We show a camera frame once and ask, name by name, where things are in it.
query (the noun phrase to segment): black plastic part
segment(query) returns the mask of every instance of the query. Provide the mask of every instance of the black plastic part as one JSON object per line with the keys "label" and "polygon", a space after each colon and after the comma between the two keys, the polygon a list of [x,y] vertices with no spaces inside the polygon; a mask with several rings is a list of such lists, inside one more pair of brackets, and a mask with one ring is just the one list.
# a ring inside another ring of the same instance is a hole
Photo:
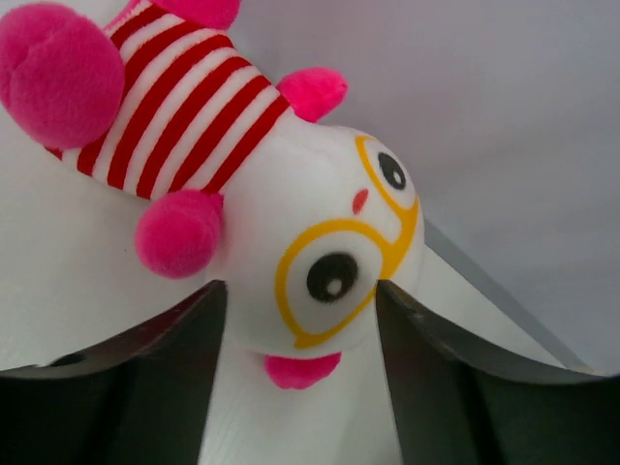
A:
{"label": "black plastic part", "polygon": [[517,356],[389,281],[377,314],[405,465],[620,463],[620,377]]}
{"label": "black plastic part", "polygon": [[195,465],[225,319],[214,282],[98,346],[0,373],[0,463]]}

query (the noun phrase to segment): toy face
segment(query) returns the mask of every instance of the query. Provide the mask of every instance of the toy face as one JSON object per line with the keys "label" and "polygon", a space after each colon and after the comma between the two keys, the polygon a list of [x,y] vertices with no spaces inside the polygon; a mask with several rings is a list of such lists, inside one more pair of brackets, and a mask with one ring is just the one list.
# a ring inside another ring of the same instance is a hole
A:
{"label": "toy face", "polygon": [[[403,165],[362,133],[308,126],[271,139],[225,195],[230,332],[268,355],[354,346],[374,323],[377,280],[398,271],[411,288],[419,272],[421,212]],[[250,172],[267,180],[252,196],[240,189]]]}

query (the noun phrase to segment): plush toy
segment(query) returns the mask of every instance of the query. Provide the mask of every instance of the plush toy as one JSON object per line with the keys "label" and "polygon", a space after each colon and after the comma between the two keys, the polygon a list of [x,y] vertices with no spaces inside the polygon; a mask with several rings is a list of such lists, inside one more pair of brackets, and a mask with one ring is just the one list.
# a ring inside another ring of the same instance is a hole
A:
{"label": "plush toy", "polygon": [[278,387],[308,388],[373,329],[379,279],[415,290],[422,216],[385,146],[316,124],[345,98],[337,72],[274,86],[237,53],[239,2],[132,0],[103,31],[62,5],[16,8],[0,97],[62,163],[153,201],[144,265],[226,281],[227,333]]}

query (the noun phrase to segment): pink pom-pom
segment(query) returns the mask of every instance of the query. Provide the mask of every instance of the pink pom-pom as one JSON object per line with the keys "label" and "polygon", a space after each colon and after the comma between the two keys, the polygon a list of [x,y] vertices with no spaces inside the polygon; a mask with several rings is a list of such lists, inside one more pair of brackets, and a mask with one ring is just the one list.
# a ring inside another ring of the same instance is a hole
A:
{"label": "pink pom-pom", "polygon": [[302,390],[310,388],[329,376],[336,369],[341,358],[341,353],[307,360],[266,356],[264,371],[279,388]]}
{"label": "pink pom-pom", "polygon": [[0,100],[33,140],[87,145],[111,126],[123,94],[118,49],[91,20],[37,3],[0,19]]}
{"label": "pink pom-pom", "polygon": [[204,269],[221,237],[222,207],[222,196],[189,190],[152,203],[136,230],[136,250],[142,263],[171,279]]}
{"label": "pink pom-pom", "polygon": [[297,116],[316,123],[344,101],[349,84],[330,68],[306,68],[283,77],[277,88]]}

